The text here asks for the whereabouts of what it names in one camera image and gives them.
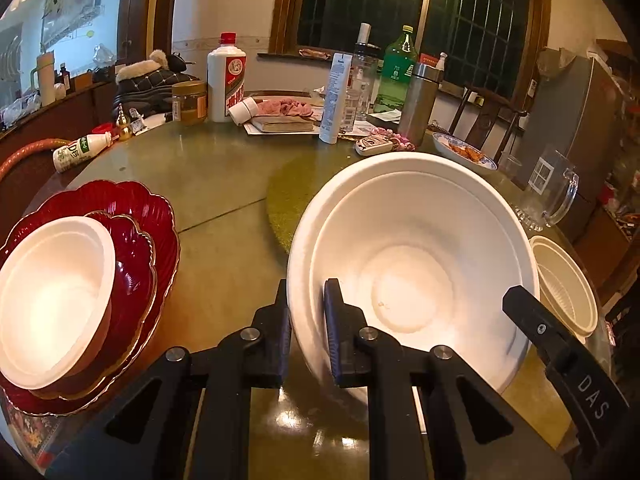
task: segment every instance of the round table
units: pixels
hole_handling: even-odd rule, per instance
[[[433,151],[430,139],[422,150]],[[169,199],[180,237],[180,266],[158,328],[118,386],[167,348],[196,352],[215,346],[249,325],[256,309],[273,303],[306,204],[335,173],[358,160],[353,143],[343,140],[329,146],[312,136],[248,136],[232,124],[169,123],[116,143],[92,161],[70,189],[96,179],[138,180]],[[507,200],[516,199],[519,191],[510,182],[491,183]],[[30,209],[54,189],[51,182],[45,186]],[[577,259],[559,230],[542,234]],[[588,345],[607,368],[603,330],[601,323]],[[318,388],[295,338],[291,346],[284,387],[252,393],[250,478],[368,478],[366,423]],[[560,443],[570,417],[535,352],[529,352],[504,398],[549,444]],[[94,413],[69,419],[86,421]]]

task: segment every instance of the large white bowl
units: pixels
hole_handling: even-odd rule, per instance
[[[34,390],[68,373],[107,309],[113,241],[100,222],[67,217],[44,224],[0,269],[0,370]]]
[[[495,390],[513,379],[529,342],[502,312],[508,288],[539,298],[527,237],[500,195],[444,158],[389,153],[358,162],[313,198],[287,270],[293,328],[312,373],[332,384],[322,288],[405,346],[445,344]],[[364,388],[349,390],[366,402]]]

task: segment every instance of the blue and white plate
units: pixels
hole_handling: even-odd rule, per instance
[[[444,134],[433,134],[433,140],[435,141],[434,145],[440,155],[448,158],[449,160],[453,160],[458,164],[461,164],[465,168],[477,173],[478,175],[486,176],[492,171],[496,171],[498,169],[497,164],[488,156],[484,155],[480,152],[480,150],[474,148],[470,144],[467,144],[463,140]],[[458,148],[469,148],[480,153],[480,155],[482,155],[480,162],[473,162],[472,160],[469,160],[468,158],[457,154],[451,149],[452,145],[457,146]]]

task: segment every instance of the red plate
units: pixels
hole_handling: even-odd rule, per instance
[[[49,198],[36,212],[22,218],[9,233],[7,243],[0,250],[0,266],[4,264],[13,248],[29,233],[41,225],[66,216],[84,216],[93,211],[106,211],[111,215],[131,216],[140,230],[151,235],[156,246],[156,271],[158,291],[151,310],[142,324],[140,338],[131,355],[115,370],[108,374],[100,386],[87,396],[75,400],[35,397],[27,390],[20,390],[20,396],[12,395],[10,387],[5,386],[8,400],[18,410],[28,415],[71,415],[85,409],[95,402],[119,377],[151,338],[162,310],[164,298],[174,281],[180,259],[180,243],[175,231],[174,212],[168,201],[154,195],[139,182],[121,182],[115,184],[107,180],[94,180],[76,190],[63,191]]]

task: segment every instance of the glass jar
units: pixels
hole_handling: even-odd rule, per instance
[[[171,86],[174,121],[185,126],[200,124],[207,118],[207,83],[184,81]]]

